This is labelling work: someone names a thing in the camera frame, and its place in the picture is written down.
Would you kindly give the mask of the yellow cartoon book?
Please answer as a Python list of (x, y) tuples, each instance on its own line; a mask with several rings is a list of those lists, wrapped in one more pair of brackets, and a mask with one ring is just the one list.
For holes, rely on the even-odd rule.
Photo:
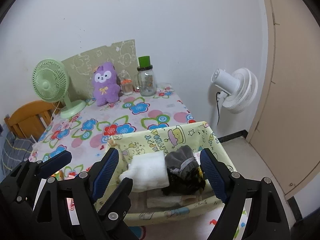
[(204, 181), (203, 173), (200, 166), (197, 168), (197, 177), (199, 181)]

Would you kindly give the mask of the black plastic bag roll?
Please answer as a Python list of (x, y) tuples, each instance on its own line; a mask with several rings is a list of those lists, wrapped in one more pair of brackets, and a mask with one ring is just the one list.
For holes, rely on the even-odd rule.
[(205, 188), (206, 182), (199, 181), (197, 177), (197, 169), (192, 170), (185, 179), (172, 174), (167, 170), (169, 178), (169, 186), (161, 189), (164, 195), (181, 194), (192, 195), (197, 191), (202, 192)]

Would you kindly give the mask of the glass mason jar mug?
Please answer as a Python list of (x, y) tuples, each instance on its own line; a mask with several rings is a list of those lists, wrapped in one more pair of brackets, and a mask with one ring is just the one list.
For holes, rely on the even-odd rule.
[(156, 94), (156, 82), (153, 72), (153, 66), (138, 67), (136, 75), (137, 87), (142, 96), (153, 96)]

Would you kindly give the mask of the toothpick jar orange lid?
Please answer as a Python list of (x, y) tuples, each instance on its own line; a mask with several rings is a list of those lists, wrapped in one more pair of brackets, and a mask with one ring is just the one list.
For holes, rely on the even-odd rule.
[(124, 95), (130, 95), (133, 93), (133, 82), (131, 79), (123, 79), (120, 84)]

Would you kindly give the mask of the grey sock bundle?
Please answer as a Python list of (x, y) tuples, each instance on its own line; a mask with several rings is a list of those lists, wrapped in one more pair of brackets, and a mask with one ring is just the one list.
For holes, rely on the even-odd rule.
[(199, 163), (188, 145), (168, 153), (165, 156), (165, 164), (170, 173), (182, 179), (185, 179), (192, 170), (199, 167)]

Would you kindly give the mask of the grey plaid pillow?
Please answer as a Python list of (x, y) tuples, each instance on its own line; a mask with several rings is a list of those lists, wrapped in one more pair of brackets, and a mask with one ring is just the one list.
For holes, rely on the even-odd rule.
[(1, 181), (24, 159), (29, 158), (33, 149), (32, 139), (20, 139), (12, 132), (1, 137)]

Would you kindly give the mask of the floral tablecloth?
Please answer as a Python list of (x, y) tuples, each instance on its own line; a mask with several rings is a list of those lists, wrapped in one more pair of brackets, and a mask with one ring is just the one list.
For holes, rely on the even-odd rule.
[[(47, 161), (67, 150), (72, 154), (72, 161), (62, 168), (61, 178), (69, 179), (88, 171), (100, 161), (113, 135), (195, 122), (169, 85), (161, 86), (154, 96), (135, 93), (104, 106), (97, 106), (92, 98), (77, 115), (68, 119), (56, 116), (33, 146), (29, 159)], [(140, 239), (206, 239), (221, 212), (211, 211), (168, 223), (131, 227)]]

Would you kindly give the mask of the white towel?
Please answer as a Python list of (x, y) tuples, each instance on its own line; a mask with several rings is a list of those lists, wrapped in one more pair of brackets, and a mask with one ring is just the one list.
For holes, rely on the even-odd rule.
[(169, 186), (165, 154), (163, 151), (134, 155), (128, 169), (119, 179), (133, 180), (132, 192), (140, 193)]

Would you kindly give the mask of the purple plush toy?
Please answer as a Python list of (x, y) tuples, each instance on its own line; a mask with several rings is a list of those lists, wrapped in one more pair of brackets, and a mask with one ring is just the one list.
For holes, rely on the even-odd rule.
[(117, 84), (117, 73), (112, 62), (105, 62), (96, 69), (92, 77), (92, 86), (97, 106), (119, 100), (120, 86)]

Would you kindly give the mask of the green cup on jar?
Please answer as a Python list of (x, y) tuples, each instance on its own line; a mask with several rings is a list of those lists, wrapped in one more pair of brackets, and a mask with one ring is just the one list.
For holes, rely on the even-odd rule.
[(140, 68), (148, 68), (151, 66), (151, 61), (149, 56), (141, 56), (138, 58)]

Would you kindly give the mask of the wooden chair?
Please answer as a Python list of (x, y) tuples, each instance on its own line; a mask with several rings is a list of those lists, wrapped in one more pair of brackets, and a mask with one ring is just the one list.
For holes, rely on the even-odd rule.
[(33, 137), (38, 140), (62, 107), (62, 103), (33, 101), (21, 106), (12, 115), (6, 116), (4, 122), (16, 137)]

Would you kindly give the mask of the white standing fan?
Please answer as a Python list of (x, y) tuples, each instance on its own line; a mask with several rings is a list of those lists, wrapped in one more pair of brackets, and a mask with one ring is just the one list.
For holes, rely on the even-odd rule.
[(247, 68), (237, 69), (232, 74), (217, 69), (211, 82), (220, 89), (216, 96), (217, 112), (224, 107), (230, 113), (241, 113), (253, 102), (258, 91), (257, 77)]

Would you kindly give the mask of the green desk fan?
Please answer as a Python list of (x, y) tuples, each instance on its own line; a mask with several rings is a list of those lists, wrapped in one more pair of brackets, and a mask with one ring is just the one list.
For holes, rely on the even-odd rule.
[(71, 101), (68, 95), (70, 78), (62, 62), (54, 59), (40, 61), (32, 74), (34, 92), (39, 98), (48, 103), (63, 101), (65, 107), (60, 116), (68, 119), (80, 113), (85, 107), (84, 100)]

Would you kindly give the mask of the green cartoon paper board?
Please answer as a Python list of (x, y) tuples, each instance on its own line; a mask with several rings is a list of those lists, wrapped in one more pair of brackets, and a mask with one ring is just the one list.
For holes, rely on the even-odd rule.
[(133, 79), (138, 73), (135, 40), (101, 46), (63, 60), (70, 78), (68, 94), (72, 101), (93, 97), (93, 73), (105, 62), (113, 64), (120, 78)]

